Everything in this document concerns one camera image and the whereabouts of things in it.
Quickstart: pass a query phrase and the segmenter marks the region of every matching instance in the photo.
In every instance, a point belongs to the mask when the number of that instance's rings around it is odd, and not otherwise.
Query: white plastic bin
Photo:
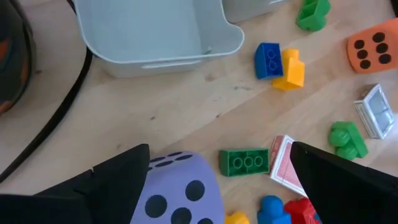
[[[119,78],[180,72],[237,52],[221,0],[75,0],[84,41]]]
[[[223,0],[226,19],[240,22],[278,9],[288,0]]]

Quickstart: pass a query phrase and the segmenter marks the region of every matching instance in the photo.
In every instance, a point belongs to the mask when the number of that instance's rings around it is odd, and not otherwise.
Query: green lego brick
[[[318,31],[326,26],[330,11],[329,0],[304,0],[296,23],[303,30]]]
[[[219,160],[226,177],[269,172],[269,149],[223,149]]]
[[[329,143],[336,147],[337,156],[348,160],[364,158],[368,154],[361,133],[353,122],[335,122],[331,126]]]

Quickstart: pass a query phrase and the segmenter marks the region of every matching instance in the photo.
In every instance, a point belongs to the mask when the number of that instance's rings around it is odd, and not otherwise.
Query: yellow toy block
[[[304,86],[304,63],[297,49],[282,51],[284,76],[272,80],[272,86],[281,90],[294,90]]]
[[[225,216],[225,224],[250,224],[250,221],[244,213],[235,212],[230,216]]]

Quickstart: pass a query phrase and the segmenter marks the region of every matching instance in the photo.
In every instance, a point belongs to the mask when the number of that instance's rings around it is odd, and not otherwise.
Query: black dot
[[[379,62],[382,64],[387,64],[391,62],[391,55],[384,54],[379,57]]]
[[[176,158],[175,160],[176,161],[181,161],[181,160],[188,159],[188,158],[191,158],[191,157],[192,157],[192,155],[185,155],[185,156],[180,156],[180,157]]]
[[[172,214],[171,224],[190,224],[192,219],[191,211],[187,208],[178,208]]]
[[[355,43],[354,43],[354,47],[356,48],[356,49],[361,49],[361,48],[363,48],[365,46],[365,41],[363,41],[363,40],[357,40]]]
[[[164,160],[166,157],[158,157],[158,158],[155,158],[155,159],[151,159],[149,162],[158,162],[158,161],[161,161],[161,160]]]
[[[368,69],[371,66],[371,62],[369,60],[363,60],[360,66],[363,69]]]
[[[200,200],[205,194],[205,186],[200,180],[191,181],[185,188],[185,196],[192,201]]]
[[[382,42],[386,38],[386,35],[382,32],[377,32],[376,34],[373,35],[373,41],[376,43]]]
[[[145,213],[151,218],[161,217],[166,212],[166,208],[166,198],[161,195],[153,195],[145,203]]]
[[[202,218],[198,224],[213,224],[213,221],[209,218]]]
[[[156,164],[156,167],[167,166],[167,165],[169,165],[171,163],[173,163],[173,161],[161,162],[160,164]]]
[[[176,155],[179,155],[179,154],[181,154],[182,152],[173,152],[173,153],[171,153],[170,155],[168,155],[168,156],[176,156]]]
[[[376,47],[376,51],[377,51],[379,54],[384,54],[384,53],[387,52],[387,50],[388,50],[388,45],[385,44],[385,43],[381,43],[381,44],[379,44],[379,45]]]
[[[357,56],[359,59],[365,59],[365,58],[368,56],[368,52],[367,52],[366,50],[360,50],[360,51],[356,54],[356,56]]]

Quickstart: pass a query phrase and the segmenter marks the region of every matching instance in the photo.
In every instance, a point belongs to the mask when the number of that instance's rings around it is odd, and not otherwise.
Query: purple foam die
[[[150,161],[130,224],[224,224],[224,216],[206,159],[194,152],[175,152]]]

